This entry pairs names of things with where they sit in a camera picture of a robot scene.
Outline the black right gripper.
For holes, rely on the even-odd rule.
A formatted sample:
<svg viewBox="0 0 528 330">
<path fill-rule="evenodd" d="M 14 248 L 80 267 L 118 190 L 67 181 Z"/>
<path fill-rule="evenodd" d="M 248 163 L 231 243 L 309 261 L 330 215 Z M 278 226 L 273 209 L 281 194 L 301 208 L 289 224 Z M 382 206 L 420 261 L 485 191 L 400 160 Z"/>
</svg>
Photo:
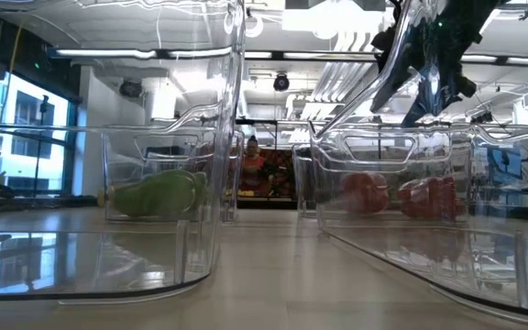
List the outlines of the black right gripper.
<svg viewBox="0 0 528 330">
<path fill-rule="evenodd" d="M 476 84 L 465 77 L 461 58 L 482 41 L 481 29 L 501 0 L 388 0 L 394 23 L 380 33 L 380 67 L 370 85 L 370 112 L 377 113 L 420 73 L 417 95 L 401 122 L 414 127 L 426 115 L 438 116 L 446 100 L 471 97 Z M 393 61 L 394 68 L 387 68 Z"/>
</svg>

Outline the red bell pepper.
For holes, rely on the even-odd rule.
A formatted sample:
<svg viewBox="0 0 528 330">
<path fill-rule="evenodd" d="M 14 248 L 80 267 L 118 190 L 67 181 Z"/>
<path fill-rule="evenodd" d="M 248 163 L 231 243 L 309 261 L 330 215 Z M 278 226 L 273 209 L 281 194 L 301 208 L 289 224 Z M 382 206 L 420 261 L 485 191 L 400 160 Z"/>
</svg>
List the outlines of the red bell pepper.
<svg viewBox="0 0 528 330">
<path fill-rule="evenodd" d="M 454 220 L 466 211 L 453 177 L 428 177 L 404 183 L 397 192 L 401 212 L 411 218 Z"/>
<path fill-rule="evenodd" d="M 342 180 L 342 195 L 348 212 L 357 215 L 379 213 L 390 200 L 386 179 L 373 172 L 348 174 Z"/>
</svg>

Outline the green bell pepper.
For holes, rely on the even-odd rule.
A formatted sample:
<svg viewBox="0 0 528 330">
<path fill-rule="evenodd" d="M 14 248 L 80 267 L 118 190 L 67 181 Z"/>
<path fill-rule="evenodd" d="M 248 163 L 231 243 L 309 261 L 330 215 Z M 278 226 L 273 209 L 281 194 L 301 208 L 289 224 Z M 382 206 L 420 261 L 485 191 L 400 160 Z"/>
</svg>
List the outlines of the green bell pepper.
<svg viewBox="0 0 528 330">
<path fill-rule="evenodd" d="M 197 210 L 205 197 L 203 171 L 165 170 L 137 183 L 112 186 L 109 202 L 128 217 L 178 216 Z"/>
</svg>

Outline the clear plastic bin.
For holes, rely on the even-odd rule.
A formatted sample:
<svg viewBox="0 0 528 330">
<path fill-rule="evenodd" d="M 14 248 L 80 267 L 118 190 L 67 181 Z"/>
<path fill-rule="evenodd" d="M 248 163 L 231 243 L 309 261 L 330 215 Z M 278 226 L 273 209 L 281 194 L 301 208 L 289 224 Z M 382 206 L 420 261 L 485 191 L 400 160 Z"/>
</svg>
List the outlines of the clear plastic bin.
<svg viewBox="0 0 528 330">
<path fill-rule="evenodd" d="M 234 134 L 243 0 L 0 0 L 0 300 L 130 301 L 212 271 L 208 223 L 105 218 L 103 134 Z"/>
<path fill-rule="evenodd" d="M 360 127 L 465 131 L 471 136 L 468 213 L 455 223 L 318 221 L 321 230 L 459 303 L 528 324 L 528 0 L 500 0 L 481 42 L 462 56 L 463 74 L 476 92 L 445 99 L 438 116 L 426 115 L 412 127 L 401 123 L 417 95 L 421 75 L 415 70 L 377 113 L 370 112 L 370 85 L 383 70 L 380 33 L 372 43 L 376 64 L 362 90 L 312 132 L 311 142 Z"/>
<path fill-rule="evenodd" d="M 105 218 L 112 221 L 208 223 L 223 212 L 230 153 L 235 135 L 212 127 L 141 128 L 103 134 Z M 133 218 L 120 214 L 109 202 L 112 186 L 137 183 L 166 170 L 203 171 L 205 197 L 196 211 L 178 216 Z"/>
<path fill-rule="evenodd" d="M 351 222 L 455 223 L 468 215 L 471 172 L 471 136 L 458 129 L 341 129 L 293 149 L 299 211 L 321 224 Z M 373 172 L 387 181 L 389 204 L 375 214 L 353 214 L 345 207 L 342 180 L 348 174 Z M 448 177 L 456 181 L 456 196 L 466 211 L 454 220 L 411 218 L 401 211 L 397 196 L 411 180 Z"/>
</svg>

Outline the person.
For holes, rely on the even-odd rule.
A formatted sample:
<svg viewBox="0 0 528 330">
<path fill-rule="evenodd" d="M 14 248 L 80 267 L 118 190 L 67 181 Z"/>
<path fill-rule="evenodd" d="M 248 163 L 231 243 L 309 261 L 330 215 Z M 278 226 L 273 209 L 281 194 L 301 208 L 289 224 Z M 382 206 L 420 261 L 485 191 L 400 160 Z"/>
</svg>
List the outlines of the person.
<svg viewBox="0 0 528 330">
<path fill-rule="evenodd" d="M 255 195 L 262 195 L 266 190 L 266 180 L 261 173 L 265 159 L 259 155 L 259 143 L 255 136 L 251 136 L 246 145 L 242 162 L 242 174 L 239 188 L 241 191 L 252 191 Z"/>
</svg>

